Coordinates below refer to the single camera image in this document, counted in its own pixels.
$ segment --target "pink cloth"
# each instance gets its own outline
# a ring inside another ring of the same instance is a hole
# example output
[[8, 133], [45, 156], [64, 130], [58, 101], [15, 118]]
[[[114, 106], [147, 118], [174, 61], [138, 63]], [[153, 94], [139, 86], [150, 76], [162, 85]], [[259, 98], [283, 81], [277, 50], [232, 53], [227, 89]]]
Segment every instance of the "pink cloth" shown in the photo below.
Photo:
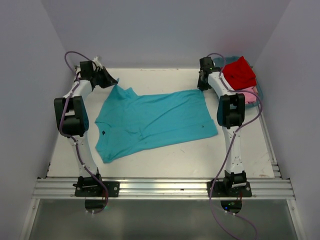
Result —
[[[252, 93], [255, 93], [255, 94], [258, 93], [257, 88], [255, 86], [247, 87], [247, 88], [244, 88], [242, 90], [246, 90], [246, 91], [249, 91], [249, 92], [252, 92]], [[251, 93], [248, 93], [248, 92], [241, 92], [241, 93], [244, 94], [245, 104], [253, 104], [253, 103], [255, 103], [257, 101], [257, 98], [256, 98], [255, 95], [253, 95]]]

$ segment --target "red towel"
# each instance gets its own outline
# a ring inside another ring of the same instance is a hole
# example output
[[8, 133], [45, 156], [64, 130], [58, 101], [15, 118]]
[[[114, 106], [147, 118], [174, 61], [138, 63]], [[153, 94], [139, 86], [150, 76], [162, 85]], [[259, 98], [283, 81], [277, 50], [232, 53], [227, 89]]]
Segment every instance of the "red towel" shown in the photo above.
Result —
[[257, 85], [256, 75], [242, 56], [237, 61], [225, 66], [224, 78], [234, 90], [246, 89]]

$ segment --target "teal cloth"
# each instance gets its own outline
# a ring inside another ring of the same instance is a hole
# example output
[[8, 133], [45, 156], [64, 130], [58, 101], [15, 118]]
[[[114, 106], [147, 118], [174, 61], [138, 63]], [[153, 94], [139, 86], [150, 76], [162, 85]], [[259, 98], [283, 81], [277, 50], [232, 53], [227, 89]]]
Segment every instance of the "teal cloth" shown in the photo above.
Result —
[[116, 85], [95, 123], [99, 128], [96, 150], [104, 163], [218, 134], [200, 90], [138, 96], [132, 88]]

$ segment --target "cable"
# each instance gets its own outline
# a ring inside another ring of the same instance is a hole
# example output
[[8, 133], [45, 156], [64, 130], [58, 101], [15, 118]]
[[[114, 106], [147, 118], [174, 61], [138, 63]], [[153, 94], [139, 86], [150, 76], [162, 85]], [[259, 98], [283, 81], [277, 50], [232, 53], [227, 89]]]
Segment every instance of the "cable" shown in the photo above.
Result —
[[[228, 229], [226, 229], [226, 228], [223, 226], [223, 224], [219, 221], [219, 219], [218, 219], [218, 217], [217, 217], [217, 215], [216, 215], [216, 213], [215, 213], [215, 211], [214, 211], [214, 206], [213, 206], [213, 204], [212, 204], [212, 193], [213, 193], [213, 190], [214, 190], [214, 185], [215, 185], [215, 183], [216, 183], [216, 181], [217, 181], [220, 173], [222, 172], [222, 170], [224, 169], [224, 167], [225, 167], [225, 165], [226, 165], [226, 162], [227, 162], [227, 160], [228, 160], [228, 156], [229, 156], [229, 154], [230, 154], [232, 145], [234, 144], [235, 138], [236, 138], [236, 136], [237, 136], [237, 132], [239, 132], [240, 129], [242, 129], [242, 128], [244, 128], [245, 126], [249, 125], [249, 124], [252, 123], [253, 121], [257, 120], [257, 119], [260, 117], [261, 113], [262, 113], [263, 106], [262, 106], [262, 101], [261, 101], [260, 97], [259, 97], [257, 94], [255, 94], [254, 92], [247, 91], [247, 90], [231, 90], [231, 89], [229, 89], [229, 88], [227, 87], [227, 85], [225, 84], [225, 82], [223, 81], [222, 77], [221, 77], [221, 73], [222, 73], [223, 69], [224, 69], [225, 66], [226, 66], [226, 58], [225, 58], [223, 55], [221, 55], [221, 54], [219, 54], [219, 53], [215, 53], [215, 52], [210, 53], [207, 57], [210, 57], [211, 55], [218, 55], [218, 56], [222, 57], [222, 59], [223, 59], [224, 65], [223, 65], [223, 67], [221, 68], [220, 73], [219, 73], [219, 78], [220, 78], [220, 81], [222, 82], [223, 86], [224, 86], [229, 92], [231, 92], [231, 93], [243, 93], [243, 92], [245, 92], [245, 93], [250, 93], [250, 94], [254, 95], [254, 96], [256, 97], [256, 99], [258, 100], [259, 105], [260, 105], [260, 107], [258, 106], [258, 109], [259, 109], [258, 114], [257, 114], [252, 120], [250, 120], [250, 121], [246, 122], [245, 124], [241, 125], [240, 127], [238, 127], [238, 128], [234, 131], [233, 137], [232, 137], [231, 142], [230, 142], [230, 146], [229, 146], [229, 148], [228, 148], [228, 150], [227, 150], [227, 152], [226, 152], [226, 155], [225, 155], [225, 159], [224, 159], [224, 161], [223, 161], [223, 163], [222, 163], [222, 166], [221, 166], [219, 172], [217, 173], [217, 175], [215, 176], [215, 178], [214, 178], [214, 180], [213, 180], [213, 182], [212, 182], [211, 189], [210, 189], [210, 194], [209, 194], [210, 208], [211, 208], [211, 212], [212, 212], [212, 215], [213, 215], [216, 223], [217, 223], [227, 234], [229, 234], [231, 237], [233, 237], [234, 239], [237, 239], [237, 240], [241, 240], [241, 239], [238, 238], [236, 235], [234, 235], [232, 232], [230, 232]], [[235, 214], [235, 216], [236, 216], [237, 218], [240, 218], [240, 219], [246, 221], [248, 224], [250, 224], [250, 225], [253, 227], [254, 231], [255, 231], [254, 239], [255, 239], [255, 240], [258, 239], [258, 229], [257, 229], [257, 227], [254, 225], [254, 223], [251, 222], [250, 220], [248, 220], [247, 218], [245, 218], [245, 217], [243, 217], [243, 216], [240, 216], [240, 215], [238, 215], [238, 214]]]
[[79, 52], [77, 52], [77, 51], [67, 51], [67, 52], [65, 53], [65, 55], [64, 55], [64, 61], [65, 61], [66, 65], [68, 66], [68, 68], [71, 70], [71, 72], [73, 72], [73, 74], [74, 74], [74, 76], [75, 76], [78, 84], [75, 85], [75, 86], [72, 88], [69, 96], [68, 96], [68, 97], [66, 98], [66, 100], [65, 100], [65, 104], [64, 104], [64, 108], [63, 108], [63, 112], [62, 112], [62, 116], [61, 116], [61, 120], [60, 120], [60, 125], [59, 125], [59, 132], [60, 132], [60, 134], [61, 134], [62, 136], [65, 136], [65, 137], [67, 137], [67, 138], [71, 138], [71, 139], [74, 141], [75, 150], [76, 150], [76, 155], [77, 155], [77, 157], [78, 157], [78, 160], [79, 160], [80, 164], [81, 164], [81, 165], [83, 166], [83, 168], [90, 174], [90, 176], [91, 176], [94, 180], [96, 180], [96, 181], [99, 183], [99, 185], [101, 185], [101, 187], [103, 188], [103, 191], [104, 191], [104, 194], [105, 194], [105, 205], [104, 205], [101, 209], [99, 209], [99, 210], [97, 210], [97, 211], [92, 210], [92, 213], [93, 213], [93, 214], [98, 214], [98, 213], [100, 213], [102, 210], [104, 210], [105, 207], [106, 207], [107, 204], [108, 204], [108, 199], [109, 199], [108, 189], [107, 189], [107, 187], [104, 185], [104, 183], [103, 183], [102, 181], [100, 181], [100, 180], [86, 167], [84, 161], [82, 160], [82, 158], [81, 158], [81, 156], [80, 156], [80, 152], [79, 152], [79, 147], [78, 147], [78, 142], [77, 142], [77, 140], [76, 140], [72, 135], [64, 134], [64, 133], [62, 132], [62, 128], [63, 128], [63, 125], [64, 125], [64, 119], [65, 119], [65, 116], [66, 116], [66, 112], [67, 112], [69, 100], [70, 100], [70, 98], [72, 97], [72, 95], [74, 94], [74, 91], [75, 91], [75, 90], [78, 88], [78, 86], [80, 85], [80, 79], [79, 79], [76, 71], [70, 66], [70, 64], [68, 63], [68, 60], [67, 60], [67, 55], [70, 54], [70, 53], [78, 54], [78, 55], [84, 57], [85, 59], [91, 61], [89, 58], [87, 58], [86, 56], [82, 55], [81, 53], [79, 53]]

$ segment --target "purple cable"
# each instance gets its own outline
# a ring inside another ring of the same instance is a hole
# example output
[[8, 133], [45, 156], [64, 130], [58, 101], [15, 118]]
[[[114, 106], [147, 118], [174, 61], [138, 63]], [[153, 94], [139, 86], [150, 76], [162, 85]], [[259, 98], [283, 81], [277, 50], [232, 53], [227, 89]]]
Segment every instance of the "purple cable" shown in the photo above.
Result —
[[77, 85], [75, 85], [73, 87], [73, 89], [71, 90], [71, 93], [69, 94], [69, 96], [66, 98], [65, 100], [65, 104], [64, 104], [64, 108], [63, 108], [63, 112], [62, 112], [62, 116], [61, 116], [61, 121], [60, 121], [60, 125], [59, 125], [59, 132], [62, 136], [65, 136], [67, 138], [71, 138], [73, 141], [74, 141], [74, 145], [75, 145], [75, 150], [76, 150], [76, 155], [78, 157], [78, 160], [80, 162], [80, 164], [83, 166], [83, 168], [90, 174], [90, 176], [96, 180], [103, 188], [104, 192], [105, 192], [105, 205], [99, 209], [98, 211], [92, 211], [94, 214], [98, 214], [100, 213], [102, 210], [105, 209], [105, 207], [107, 206], [108, 204], [108, 198], [109, 198], [109, 193], [108, 193], [108, 189], [107, 187], [104, 185], [104, 183], [102, 181], [100, 181], [87, 167], [86, 165], [84, 164], [84, 161], [82, 161], [81, 159], [81, 156], [80, 156], [80, 152], [79, 152], [79, 147], [78, 147], [78, 143], [77, 143], [77, 140], [72, 136], [72, 135], [69, 135], [69, 134], [64, 134], [62, 132], [62, 128], [63, 128], [63, 125], [64, 125], [64, 119], [65, 119], [65, 116], [66, 116], [66, 112], [67, 112], [67, 108], [68, 108], [68, 104], [69, 104], [69, 100], [71, 98], [71, 96], [73, 95], [74, 91], [77, 89], [77, 87], [79, 86], [80, 84], [80, 79], [79, 77], [77, 76], [77, 73], [75, 70], [73, 70], [73, 68], [69, 65], [68, 63], [68, 60], [67, 60], [67, 55], [70, 54], [70, 53], [73, 53], [73, 54], [78, 54], [82, 57], [84, 57], [85, 59], [91, 61], [89, 58], [87, 58], [86, 56], [82, 55], [81, 53], [79, 52], [76, 52], [76, 51], [67, 51], [64, 55], [64, 61], [66, 63], [66, 65], [68, 66], [68, 68], [73, 72], [73, 74], [75, 75], [75, 78], [78, 82]]
[[[220, 173], [222, 172], [222, 170], [224, 169], [224, 167], [225, 167], [225, 165], [226, 165], [226, 162], [227, 162], [227, 160], [228, 160], [228, 156], [229, 156], [229, 154], [230, 154], [232, 145], [234, 144], [235, 138], [236, 138], [236, 136], [237, 136], [237, 132], [239, 132], [240, 129], [242, 129], [243, 127], [245, 127], [245, 126], [249, 125], [250, 123], [252, 123], [253, 121], [257, 120], [257, 119], [260, 117], [261, 113], [262, 113], [263, 106], [262, 106], [262, 101], [261, 101], [260, 97], [259, 97], [257, 94], [255, 94], [254, 92], [251, 92], [251, 91], [248, 91], [248, 90], [231, 90], [231, 89], [229, 89], [229, 88], [227, 87], [227, 85], [225, 84], [225, 82], [223, 81], [223, 79], [221, 78], [221, 73], [222, 73], [223, 69], [224, 69], [225, 66], [226, 66], [226, 59], [225, 59], [225, 57], [224, 57], [223, 55], [221, 55], [221, 54], [219, 54], [219, 53], [215, 53], [215, 52], [214, 52], [214, 53], [210, 53], [207, 57], [210, 57], [211, 55], [219, 55], [219, 56], [222, 57], [222, 59], [223, 59], [224, 66], [221, 68], [220, 73], [219, 73], [219, 78], [220, 78], [220, 81], [221, 81], [221, 83], [223, 84], [223, 86], [224, 86], [229, 92], [232, 92], [232, 93], [243, 93], [243, 92], [245, 92], [245, 93], [250, 93], [250, 94], [254, 95], [254, 96], [256, 97], [256, 99], [258, 100], [259, 105], [260, 105], [260, 107], [258, 106], [259, 112], [258, 112], [257, 116], [255, 116], [252, 120], [246, 122], [245, 124], [241, 125], [240, 127], [238, 127], [238, 128], [234, 131], [234, 134], [233, 134], [233, 137], [232, 137], [232, 139], [231, 139], [230, 146], [229, 146], [229, 148], [228, 148], [228, 150], [227, 150], [227, 152], [226, 152], [226, 155], [225, 155], [225, 159], [224, 159], [224, 161], [223, 161], [223, 164], [222, 164], [219, 172], [217, 173], [217, 175], [215, 176], [215, 178], [214, 178], [214, 180], [213, 180], [213, 182], [212, 182], [212, 186], [211, 186], [211, 189], [210, 189], [210, 195], [209, 195], [210, 208], [211, 208], [211, 212], [212, 212], [212, 215], [213, 215], [216, 223], [217, 223], [227, 234], [229, 234], [231, 237], [233, 237], [234, 239], [237, 239], [237, 240], [241, 240], [241, 239], [238, 238], [236, 235], [234, 235], [232, 232], [230, 232], [228, 229], [226, 229], [226, 228], [223, 226], [223, 224], [219, 221], [219, 219], [218, 219], [218, 217], [217, 217], [217, 215], [216, 215], [216, 213], [215, 213], [215, 211], [214, 211], [214, 206], [213, 206], [213, 204], [212, 204], [212, 193], [213, 193], [213, 190], [214, 190], [214, 185], [215, 185], [215, 183], [216, 183], [216, 181], [217, 181]], [[254, 231], [255, 231], [254, 239], [255, 239], [255, 240], [258, 239], [258, 229], [257, 229], [257, 227], [254, 225], [254, 223], [251, 222], [250, 220], [248, 220], [247, 218], [245, 218], [245, 217], [243, 217], [243, 216], [240, 216], [240, 215], [238, 215], [238, 214], [236, 214], [235, 216], [238, 217], [238, 218], [240, 218], [240, 219], [242, 219], [242, 220], [244, 220], [244, 221], [246, 221], [248, 224], [250, 224], [250, 225], [254, 228]]]

